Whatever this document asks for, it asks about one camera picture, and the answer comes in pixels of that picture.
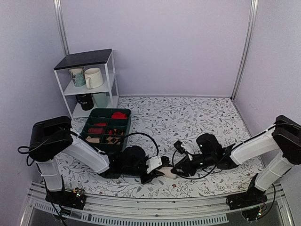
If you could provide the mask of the cream and brown sock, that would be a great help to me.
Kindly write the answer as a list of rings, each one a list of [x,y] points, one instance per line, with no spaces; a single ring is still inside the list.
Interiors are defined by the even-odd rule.
[[[176,179],[177,175],[174,174],[171,170],[172,167],[162,167],[160,169],[157,169],[157,171],[163,173],[166,178]]]

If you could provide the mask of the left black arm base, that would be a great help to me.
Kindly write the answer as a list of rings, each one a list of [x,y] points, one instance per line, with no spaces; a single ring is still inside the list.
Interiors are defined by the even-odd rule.
[[[46,198],[47,202],[58,204],[63,207],[70,207],[73,209],[83,210],[86,203],[86,195],[78,187],[74,191],[66,191],[64,186],[63,177],[61,177],[62,188],[58,191],[50,191],[47,182],[45,181]]]

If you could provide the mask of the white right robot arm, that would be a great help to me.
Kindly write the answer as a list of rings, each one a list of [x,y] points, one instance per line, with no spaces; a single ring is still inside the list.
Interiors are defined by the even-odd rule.
[[[253,177],[249,191],[243,195],[247,205],[254,205],[261,198],[261,192],[265,192],[293,166],[301,163],[301,127],[284,115],[278,116],[274,124],[263,132],[239,144],[222,147],[214,135],[205,133],[197,138],[197,145],[200,154],[190,153],[184,143],[175,142],[176,150],[186,156],[173,165],[172,173],[189,178],[198,169],[210,166],[230,170],[249,159],[278,151],[267,167]]]

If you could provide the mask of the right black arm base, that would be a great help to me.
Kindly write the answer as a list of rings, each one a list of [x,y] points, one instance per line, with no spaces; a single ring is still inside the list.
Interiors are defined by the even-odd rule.
[[[249,207],[252,205],[264,203],[268,200],[265,191],[261,191],[255,187],[255,180],[257,176],[258,174],[256,174],[252,178],[246,192],[231,194],[227,196],[226,204],[229,206],[230,210]]]

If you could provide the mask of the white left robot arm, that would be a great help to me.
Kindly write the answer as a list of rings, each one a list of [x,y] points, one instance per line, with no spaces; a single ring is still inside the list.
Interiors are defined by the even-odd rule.
[[[145,151],[135,145],[119,153],[106,153],[73,130],[67,116],[37,122],[32,127],[28,155],[37,163],[48,190],[59,204],[70,200],[55,161],[59,153],[72,156],[103,178],[139,176],[142,184],[161,176],[160,169],[170,163],[166,156],[146,156]]]

